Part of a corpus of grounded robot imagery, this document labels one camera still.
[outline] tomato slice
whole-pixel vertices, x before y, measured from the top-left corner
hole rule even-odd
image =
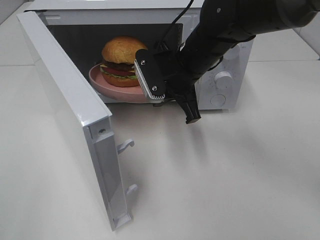
[[[113,69],[111,67],[107,67],[105,65],[100,65],[100,67],[107,73],[112,74],[112,75],[117,75],[117,76],[121,76],[121,77],[127,77],[127,76],[134,76],[136,75],[135,72],[131,72],[131,71],[119,71],[116,69]]]

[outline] open microwave door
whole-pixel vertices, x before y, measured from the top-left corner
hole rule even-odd
[[[132,141],[116,146],[110,118],[101,101],[39,15],[18,16],[54,116],[73,152],[93,163],[112,230],[131,220],[118,162],[118,153]]]

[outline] white table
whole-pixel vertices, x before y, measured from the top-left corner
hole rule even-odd
[[[237,108],[196,124],[176,104],[110,104],[117,142],[136,143],[124,185],[139,185],[112,232],[26,60],[0,66],[1,240],[319,239],[319,61],[250,62]]]

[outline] hamburger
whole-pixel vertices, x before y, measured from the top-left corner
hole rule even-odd
[[[100,71],[103,78],[117,87],[139,86],[134,62],[140,49],[148,48],[131,36],[117,36],[108,41],[101,52]]]

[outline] white microwave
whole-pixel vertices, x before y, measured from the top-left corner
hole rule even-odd
[[[202,3],[195,0],[170,31],[167,44],[172,49],[199,23]],[[124,189],[118,154],[134,142],[116,145],[106,104],[117,100],[90,85],[89,70],[115,36],[137,37],[152,48],[187,4],[184,0],[35,0],[18,15],[61,131],[77,157],[93,163],[112,230],[132,219],[127,194],[136,186]],[[235,107],[252,44],[243,42],[230,49],[221,64],[197,82],[199,110]]]

